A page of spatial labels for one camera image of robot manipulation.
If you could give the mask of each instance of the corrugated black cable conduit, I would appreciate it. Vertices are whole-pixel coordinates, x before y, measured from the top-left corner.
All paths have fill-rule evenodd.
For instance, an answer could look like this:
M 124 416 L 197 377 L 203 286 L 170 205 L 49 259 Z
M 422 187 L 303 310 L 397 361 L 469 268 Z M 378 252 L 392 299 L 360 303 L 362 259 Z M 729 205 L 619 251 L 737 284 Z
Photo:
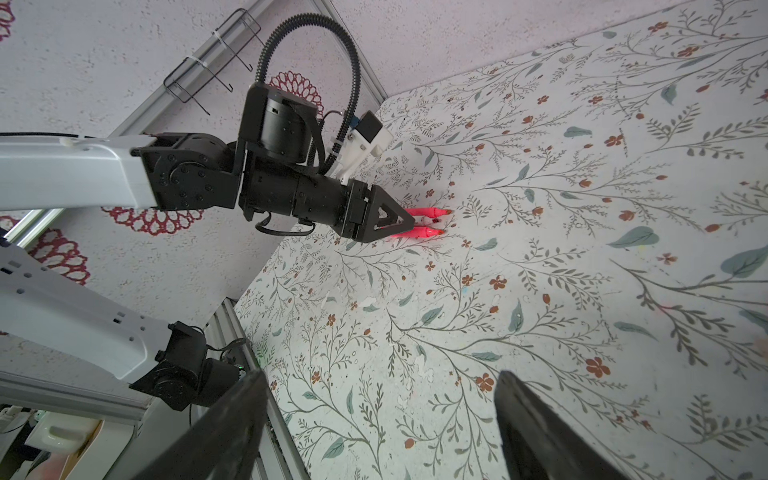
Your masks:
M 341 149 L 340 144 L 344 142 L 346 132 L 349 130 L 349 123 L 352 121 L 352 117 L 355 114 L 357 107 L 357 99 L 360 96 L 360 61 L 357 57 L 357 49 L 352 41 L 352 38 L 344 30 L 344 27 L 336 23 L 332 18 L 326 17 L 316 13 L 302 13 L 288 18 L 281 23 L 272 32 L 272 35 L 264 43 L 264 48 L 261 51 L 259 57 L 259 65 L 256 70 L 256 81 L 265 83 L 266 70 L 270 66 L 270 60 L 275 53 L 277 45 L 292 31 L 300 27 L 315 26 L 323 27 L 331 31 L 335 36 L 339 37 L 339 40 L 344 44 L 346 52 L 349 55 L 349 61 L 352 62 L 352 93 L 349 95 L 349 105 L 344 111 L 344 118 L 339 127 L 339 133 L 336 135 L 338 144 L 333 145 L 332 153 L 328 155 L 325 164 L 320 165 L 318 173 L 325 175 L 328 170 L 333 166 L 333 162 L 336 161 L 336 156 Z

